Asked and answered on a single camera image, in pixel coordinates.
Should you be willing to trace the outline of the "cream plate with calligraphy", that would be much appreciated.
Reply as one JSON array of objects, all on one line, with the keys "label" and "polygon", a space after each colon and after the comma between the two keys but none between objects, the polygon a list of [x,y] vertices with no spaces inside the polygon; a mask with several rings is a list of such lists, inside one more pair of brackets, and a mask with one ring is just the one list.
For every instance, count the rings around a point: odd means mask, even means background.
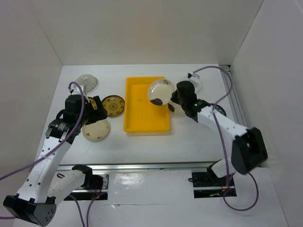
[{"label": "cream plate with calligraphy", "polygon": [[82,134],[89,141],[99,141],[104,139],[110,131],[110,123],[108,120],[101,120],[96,123],[84,125]]}]

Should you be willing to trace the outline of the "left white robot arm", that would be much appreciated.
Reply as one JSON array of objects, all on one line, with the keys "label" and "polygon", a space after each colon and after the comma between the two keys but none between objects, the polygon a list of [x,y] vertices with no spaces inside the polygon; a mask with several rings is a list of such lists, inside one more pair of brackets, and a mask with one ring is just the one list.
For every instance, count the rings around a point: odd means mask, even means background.
[{"label": "left white robot arm", "polygon": [[103,177],[92,168],[77,164],[57,183],[52,184],[58,166],[81,128],[107,118],[98,96],[82,101],[81,95],[70,95],[65,108],[49,123],[40,152],[41,161],[34,165],[25,183],[15,195],[6,196],[3,205],[16,218],[41,227],[55,216],[57,206],[77,189],[100,190]]}]

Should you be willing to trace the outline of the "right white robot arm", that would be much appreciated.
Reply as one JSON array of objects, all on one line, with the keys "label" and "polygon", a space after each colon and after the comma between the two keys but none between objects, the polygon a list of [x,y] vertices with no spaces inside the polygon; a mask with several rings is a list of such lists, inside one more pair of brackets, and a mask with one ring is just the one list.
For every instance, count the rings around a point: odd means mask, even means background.
[{"label": "right white robot arm", "polygon": [[209,184],[218,185],[234,173],[246,175],[268,159],[261,131],[237,124],[215,110],[214,104],[198,99],[191,82],[179,82],[171,101],[179,104],[187,117],[219,132],[224,159],[207,168]]}]

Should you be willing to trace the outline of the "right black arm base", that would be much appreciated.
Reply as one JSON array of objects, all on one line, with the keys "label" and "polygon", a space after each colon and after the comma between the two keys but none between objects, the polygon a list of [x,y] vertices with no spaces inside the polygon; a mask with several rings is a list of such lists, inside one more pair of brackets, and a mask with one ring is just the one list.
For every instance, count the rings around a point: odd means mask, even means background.
[{"label": "right black arm base", "polygon": [[226,177],[212,178],[207,172],[192,172],[192,177],[188,179],[192,183],[194,198],[219,198],[228,191],[227,196],[237,196],[233,179],[226,187]]}]

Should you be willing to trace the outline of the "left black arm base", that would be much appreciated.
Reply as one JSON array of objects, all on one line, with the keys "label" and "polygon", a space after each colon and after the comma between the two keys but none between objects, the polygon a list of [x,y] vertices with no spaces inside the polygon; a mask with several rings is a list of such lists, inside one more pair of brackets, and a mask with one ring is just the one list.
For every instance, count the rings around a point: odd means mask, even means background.
[{"label": "left black arm base", "polygon": [[94,175],[88,188],[78,187],[71,192],[71,196],[78,201],[90,201],[92,199],[105,201],[108,199],[108,183],[109,174]]}]

